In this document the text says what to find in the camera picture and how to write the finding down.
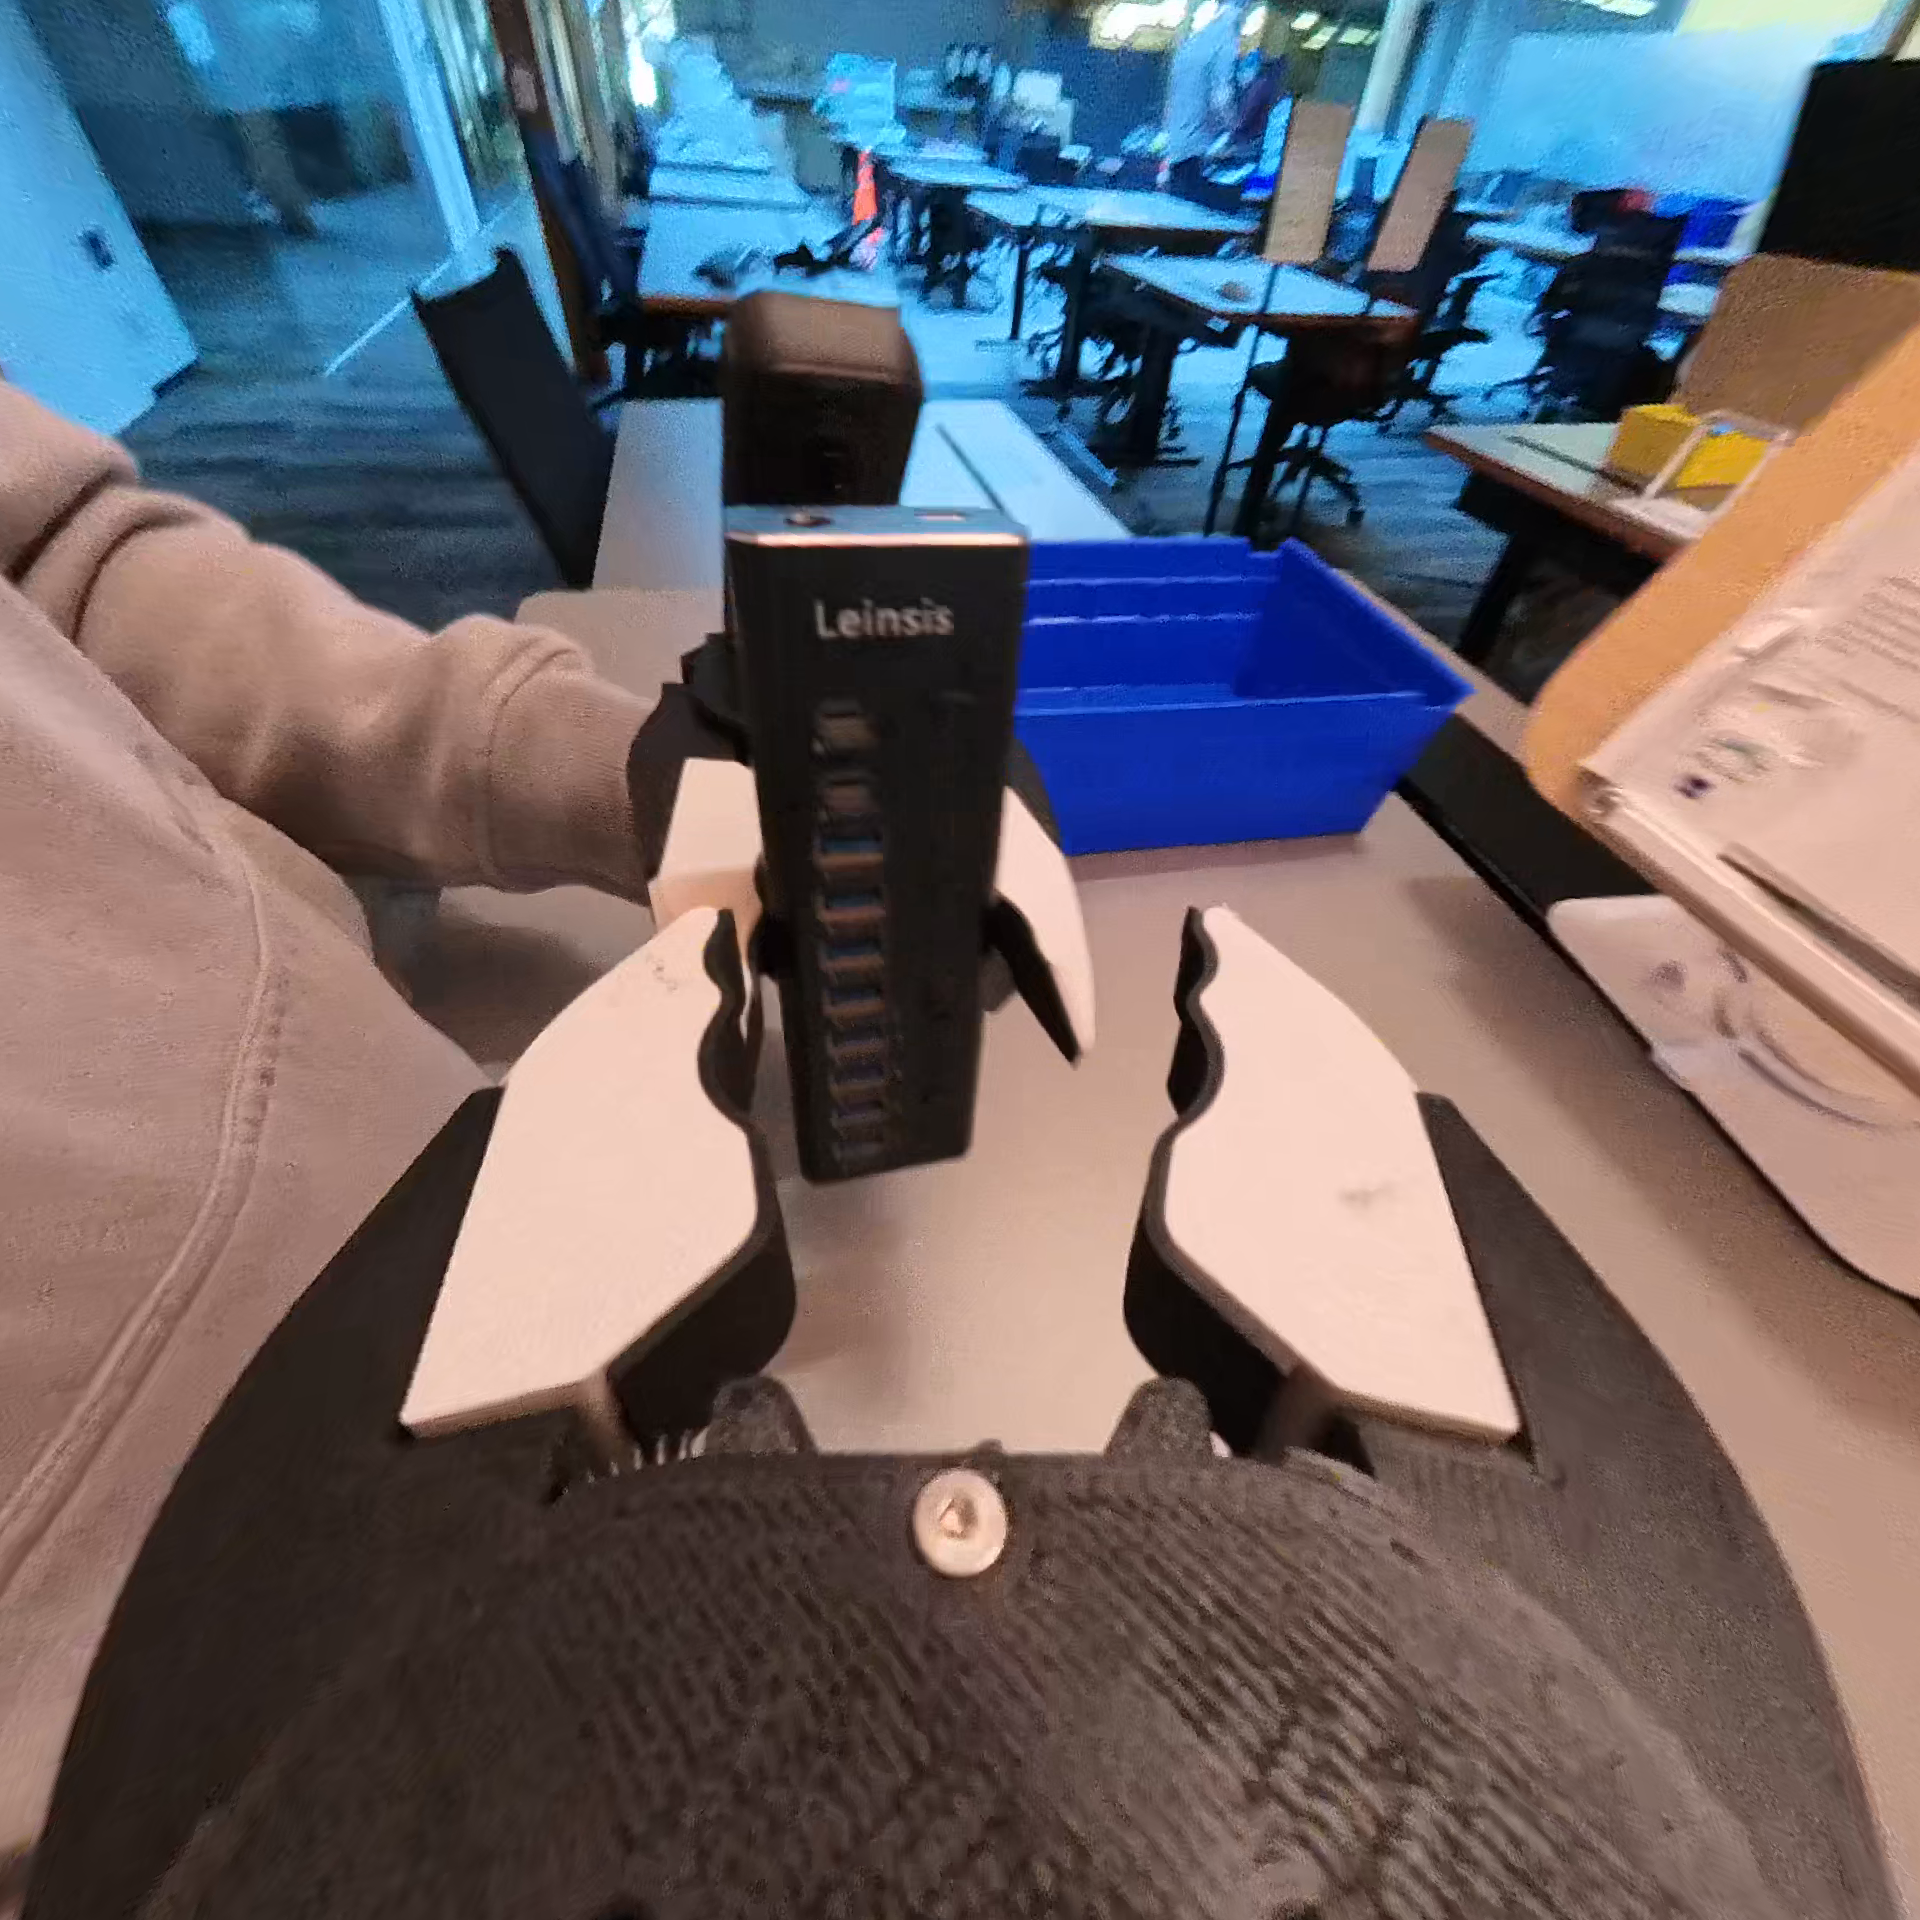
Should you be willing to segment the wooden edged work table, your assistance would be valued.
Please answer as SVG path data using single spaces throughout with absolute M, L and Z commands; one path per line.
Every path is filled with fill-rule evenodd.
M 1162 453 L 1170 380 L 1184 348 L 1247 348 L 1217 457 L 1206 532 L 1255 537 L 1266 501 L 1291 487 L 1290 531 L 1314 489 L 1338 495 L 1348 526 L 1366 503 L 1354 471 L 1328 453 L 1342 426 L 1372 421 L 1410 366 L 1418 318 L 1347 282 L 1304 268 L 1201 257 L 1107 257 L 1094 268 L 1098 314 L 1139 348 L 1116 419 L 1088 438 L 1113 474 L 1184 463 Z

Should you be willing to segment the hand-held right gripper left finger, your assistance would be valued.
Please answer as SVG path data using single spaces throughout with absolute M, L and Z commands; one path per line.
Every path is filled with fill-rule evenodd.
M 753 1119 L 737 919 L 699 905 L 579 996 L 498 1093 L 401 1421 L 546 1412 L 672 1450 L 775 1357 L 799 1285 Z

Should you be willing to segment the blue plastic bin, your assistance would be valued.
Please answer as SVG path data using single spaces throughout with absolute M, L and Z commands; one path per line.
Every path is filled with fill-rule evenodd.
M 1016 731 L 1072 857 L 1355 835 L 1472 690 L 1306 543 L 1030 551 Z

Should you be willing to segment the large cardboard sheet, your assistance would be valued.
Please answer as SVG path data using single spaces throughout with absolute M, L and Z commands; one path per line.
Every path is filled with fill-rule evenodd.
M 1577 818 L 1579 766 L 1856 517 L 1916 446 L 1911 330 L 1558 668 L 1523 733 L 1532 791 Z

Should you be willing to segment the yellow plastic bin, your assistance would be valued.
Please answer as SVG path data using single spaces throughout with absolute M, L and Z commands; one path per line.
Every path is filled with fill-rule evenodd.
M 1639 489 L 1652 484 L 1682 449 L 1692 449 L 1665 492 L 1734 489 L 1760 462 L 1766 443 L 1726 426 L 1706 422 L 1688 407 L 1644 402 L 1625 411 L 1601 457 L 1601 469 Z

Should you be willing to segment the black panel chair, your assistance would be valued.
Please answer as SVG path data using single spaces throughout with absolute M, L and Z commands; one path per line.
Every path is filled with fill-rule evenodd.
M 544 323 L 520 257 L 498 246 L 487 274 L 442 295 L 415 292 L 415 311 L 562 582 L 591 587 L 615 438 Z

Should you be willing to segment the cardboard divider panel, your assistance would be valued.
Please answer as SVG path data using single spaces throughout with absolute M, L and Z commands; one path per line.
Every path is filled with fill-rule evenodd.
M 1383 205 L 1376 241 L 1363 268 L 1367 277 L 1410 274 L 1420 268 L 1451 203 L 1472 137 L 1472 119 L 1425 117 Z
M 1288 103 L 1280 167 L 1263 228 L 1263 259 L 1268 266 L 1311 268 L 1326 252 L 1354 117 L 1347 103 Z

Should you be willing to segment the black office chair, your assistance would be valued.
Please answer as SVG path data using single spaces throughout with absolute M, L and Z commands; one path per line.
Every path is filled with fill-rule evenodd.
M 1673 359 L 1652 337 L 1688 228 L 1686 214 L 1611 203 L 1592 221 L 1592 245 L 1544 299 L 1544 350 L 1529 374 L 1532 415 L 1548 422 L 1611 422 L 1673 391 Z

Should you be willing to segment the person's left forearm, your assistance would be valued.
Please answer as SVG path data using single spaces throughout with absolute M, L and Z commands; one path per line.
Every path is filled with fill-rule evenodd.
M 16 386 L 2 505 L 4 610 L 330 867 L 642 897 L 630 762 L 649 708 L 566 636 L 376 610 Z

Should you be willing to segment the stack of white papers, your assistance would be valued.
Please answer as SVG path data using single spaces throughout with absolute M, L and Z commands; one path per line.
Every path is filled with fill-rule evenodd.
M 1916 457 L 1586 751 L 1574 806 L 1742 959 L 1916 1085 Z

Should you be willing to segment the wooden desk with black legs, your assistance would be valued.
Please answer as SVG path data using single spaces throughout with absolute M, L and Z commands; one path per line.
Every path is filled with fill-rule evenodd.
M 1601 422 L 1433 426 L 1422 443 L 1462 474 L 1456 510 L 1502 540 L 1456 651 L 1487 668 L 1518 601 L 1571 586 L 1623 601 L 1706 527 L 1706 513 L 1657 515 L 1602 469 L 1615 437 Z

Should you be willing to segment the white plastic base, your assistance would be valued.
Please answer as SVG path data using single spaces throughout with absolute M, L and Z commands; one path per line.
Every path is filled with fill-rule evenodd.
M 1788 1210 L 1862 1277 L 1916 1300 L 1916 1093 L 1678 902 L 1571 899 L 1548 931 Z

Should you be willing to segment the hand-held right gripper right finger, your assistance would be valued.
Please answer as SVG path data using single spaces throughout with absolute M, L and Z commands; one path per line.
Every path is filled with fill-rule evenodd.
M 1504 1450 L 1523 1409 L 1422 1094 L 1382 1037 L 1227 905 L 1184 919 L 1168 1130 L 1123 1290 L 1217 1450 L 1383 1421 Z

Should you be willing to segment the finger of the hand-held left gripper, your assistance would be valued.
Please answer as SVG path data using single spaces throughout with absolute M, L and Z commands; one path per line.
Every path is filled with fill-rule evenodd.
M 738 940 L 761 923 L 761 818 L 750 766 L 687 759 L 672 798 L 648 901 L 657 933 L 688 913 L 729 913 Z
M 987 948 L 1043 1034 L 1079 1062 L 1098 1035 L 1088 929 L 1068 854 L 1025 794 L 1001 789 L 999 846 L 983 919 Z

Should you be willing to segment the black multi-port usb hub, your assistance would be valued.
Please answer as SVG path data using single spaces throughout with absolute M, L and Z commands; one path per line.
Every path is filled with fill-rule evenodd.
M 995 513 L 729 507 L 727 636 L 801 1171 L 961 1158 L 1030 546 Z

